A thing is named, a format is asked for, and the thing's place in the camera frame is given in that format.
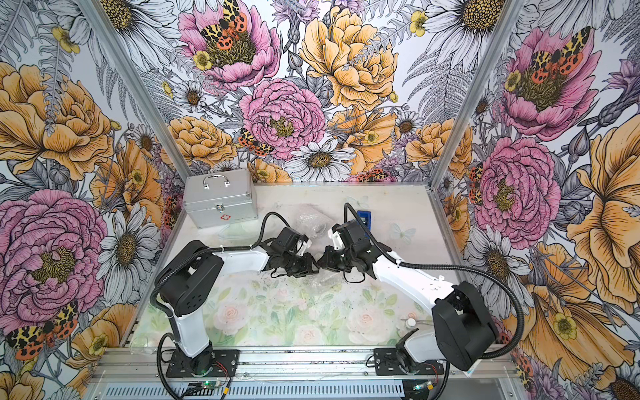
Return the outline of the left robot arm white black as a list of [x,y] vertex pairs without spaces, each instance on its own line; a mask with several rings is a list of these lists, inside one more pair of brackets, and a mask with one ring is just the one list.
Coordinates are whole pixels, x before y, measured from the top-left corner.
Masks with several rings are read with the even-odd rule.
[[263,218],[258,239],[251,245],[210,248],[199,240],[189,242],[158,274],[150,303],[169,321],[176,358],[196,377],[214,366],[213,345],[207,334],[203,305],[218,278],[235,273],[276,273],[303,278],[319,272],[308,251],[311,239],[284,224],[275,238],[265,238],[269,212]]

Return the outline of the blue tape dispenser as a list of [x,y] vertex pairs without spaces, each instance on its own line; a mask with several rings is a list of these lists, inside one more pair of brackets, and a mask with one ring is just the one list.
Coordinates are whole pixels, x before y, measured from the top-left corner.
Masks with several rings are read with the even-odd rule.
[[358,217],[363,221],[368,230],[372,228],[372,213],[370,211],[358,210]]

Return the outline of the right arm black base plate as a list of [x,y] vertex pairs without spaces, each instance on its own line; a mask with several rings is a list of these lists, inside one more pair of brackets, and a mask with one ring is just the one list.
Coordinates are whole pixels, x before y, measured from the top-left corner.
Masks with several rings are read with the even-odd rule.
[[408,356],[401,356],[396,348],[375,348],[373,357],[367,361],[377,376],[441,376],[444,365],[438,360],[416,363]]

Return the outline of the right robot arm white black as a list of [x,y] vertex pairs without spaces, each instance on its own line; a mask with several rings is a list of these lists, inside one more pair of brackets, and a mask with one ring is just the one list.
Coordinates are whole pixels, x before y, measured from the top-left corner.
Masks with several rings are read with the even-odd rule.
[[[523,307],[506,283],[465,265],[406,262],[375,238],[350,203],[343,206],[343,218],[343,223],[328,231],[332,243],[326,247],[320,266],[343,273],[356,269],[365,277],[393,286],[431,313],[432,333],[413,328],[395,346],[397,362],[405,373],[437,360],[468,371],[477,361],[499,358],[519,345],[525,328]],[[516,313],[510,340],[493,350],[498,329],[479,289],[468,281],[449,283],[433,276],[435,271],[469,273],[495,283]]]

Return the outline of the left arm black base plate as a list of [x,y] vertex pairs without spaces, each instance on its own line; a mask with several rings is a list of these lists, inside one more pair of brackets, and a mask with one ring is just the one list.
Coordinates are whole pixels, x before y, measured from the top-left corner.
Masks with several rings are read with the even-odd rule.
[[232,378],[235,376],[240,351],[236,349],[206,349],[195,358],[180,349],[171,356],[166,371],[169,378]]

